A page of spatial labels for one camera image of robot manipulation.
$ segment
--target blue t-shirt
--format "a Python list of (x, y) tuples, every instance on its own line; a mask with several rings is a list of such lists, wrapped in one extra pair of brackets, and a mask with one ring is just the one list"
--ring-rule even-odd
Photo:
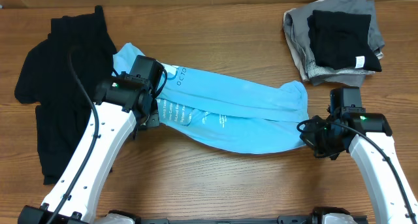
[[(114, 55), (129, 72), (143, 53), (127, 43)], [(167, 83), (158, 102), (160, 122), (208, 146), (237, 153), (274, 153), (304, 143), (296, 130), (308, 119), (308, 95), (297, 81), (272, 88), (238, 78), (163, 64)]]

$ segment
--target black cable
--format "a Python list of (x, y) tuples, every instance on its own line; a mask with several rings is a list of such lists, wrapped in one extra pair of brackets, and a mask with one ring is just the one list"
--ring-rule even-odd
[[(300, 129), (300, 126), (302, 126), (302, 125), (304, 125), (304, 124), (307, 124), (307, 123), (310, 123), (310, 122), (313, 122), (313, 121), (315, 121), (316, 123), (323, 123), (323, 125), (321, 125), (321, 126), (320, 126), (319, 128), (317, 128), (317, 129), (313, 129), (313, 130), (304, 130), (304, 129)], [(319, 132), (319, 131), (323, 130), (326, 126), (327, 126), (327, 121), (322, 120), (322, 119), (320, 119), (320, 118), (319, 118), (319, 120), (313, 120), (313, 119), (310, 119), (310, 120), (304, 120), (304, 121), (302, 121), (302, 122), (298, 123), (298, 125), (296, 125), (296, 129), (297, 129), (299, 132), (301, 132), (301, 133), (317, 133), (317, 132)]]
[(71, 48), (68, 52), (68, 55), (67, 55), (68, 66), (70, 68), (70, 72), (71, 72), (72, 77), (74, 78), (75, 82), (77, 83), (77, 86), (81, 89), (83, 95), (86, 97), (86, 100), (89, 103), (89, 105), (91, 107), (91, 110), (93, 111), (94, 124), (95, 124), (94, 125), (94, 134), (93, 134), (93, 139), (91, 140), (89, 150), (87, 151), (87, 154), (86, 154), (82, 164), (80, 165), (80, 168), (78, 169), (76, 175), (72, 179), (72, 182), (70, 183), (70, 186), (68, 186), (68, 189), (65, 192), (65, 194), (63, 195), (63, 198), (61, 199), (61, 202), (59, 202), (57, 208), (55, 209), (55, 211), (53, 212), (53, 214), (51, 215), (49, 220), (46, 222), (46, 224), (51, 224), (54, 221), (55, 217), (58, 215), (59, 211), (62, 209), (65, 201), (67, 201), (69, 195), (71, 194), (72, 189), (76, 185), (76, 182), (77, 182), (78, 178), (80, 177), (81, 173), (84, 170), (84, 167), (86, 166), (86, 164), (87, 164), (87, 162), (90, 158), (90, 155), (91, 155), (91, 153), (94, 149), (94, 145), (96, 144), (96, 140), (97, 140), (98, 133), (99, 133), (99, 116), (97, 115), (96, 108), (94, 107), (94, 104), (90, 100), (89, 95), (87, 94), (86, 90), (83, 87), (83, 84), (81, 83), (80, 79), (78, 79), (77, 74), (75, 73), (74, 68), (72, 67), (71, 54), (72, 54), (72, 51), (74, 51), (74, 50), (75, 50), (75, 48)]
[(154, 98), (158, 97), (158, 95), (163, 90), (165, 84), (167, 83), (168, 74), (167, 74), (167, 71), (165, 70), (165, 68), (163, 68), (163, 73), (164, 73), (164, 82), (163, 82), (163, 85), (155, 92), (155, 95), (153, 96)]
[(337, 125), (337, 126), (340, 126), (340, 127), (342, 127), (342, 128), (344, 128), (344, 129), (347, 129), (347, 130), (350, 130), (350, 131), (352, 131), (353, 133), (357, 133), (359, 136), (361, 136), (362, 138), (364, 138), (368, 143), (370, 143), (380, 154), (381, 154), (381, 156), (383, 156), (383, 158), (385, 159), (385, 161), (387, 162), (387, 164), (389, 165), (389, 167), (391, 168), (391, 170), (392, 170), (392, 173), (393, 173), (393, 176), (394, 176), (394, 178), (395, 178), (395, 180), (396, 180), (396, 182), (397, 182), (397, 184), (398, 184), (398, 186), (399, 186), (399, 190), (400, 190), (400, 193), (401, 193), (401, 195), (402, 195), (402, 198), (404, 199), (404, 202), (405, 202), (405, 207), (406, 207), (406, 210), (408, 211), (408, 215), (409, 215), (409, 217), (410, 217), (410, 219), (411, 219), (411, 221), (412, 221), (412, 223), (413, 224), (417, 224), (417, 220), (416, 220), (416, 218), (415, 218), (415, 214), (413, 213), (413, 211), (412, 211), (412, 208), (411, 208), (411, 204), (410, 204), (410, 202), (409, 202), (409, 200), (408, 200), (408, 197), (407, 197), (407, 195), (406, 195), (406, 192), (405, 192), (405, 189), (404, 189), (404, 186), (402, 185), (402, 181), (400, 180), (400, 177), (399, 177), (399, 174), (398, 174), (398, 172), (396, 171), (396, 169), (395, 169), (395, 167), (393, 166), (393, 164), (392, 164), (392, 161), (391, 161), (391, 158), (390, 157), (388, 157), (386, 154), (385, 154), (385, 152), (383, 152), (383, 150), (376, 144), (376, 143), (374, 143), (373, 141), (372, 141), (372, 139), (370, 139), (370, 138), (368, 138), (366, 135), (364, 135), (364, 134), (362, 134), (362, 133), (360, 133), (360, 132), (358, 132), (357, 130), (355, 130), (355, 129), (353, 129), (352, 127), (349, 127), (349, 126), (346, 126), (346, 125), (343, 125), (343, 124), (341, 124), (341, 123), (336, 123), (336, 122), (332, 122), (332, 121), (327, 121), (327, 123), (329, 123), (329, 124), (333, 124), (333, 125)]
[(115, 68), (112, 68), (112, 72), (116, 75), (116, 77), (119, 77), (118, 72), (115, 70)]

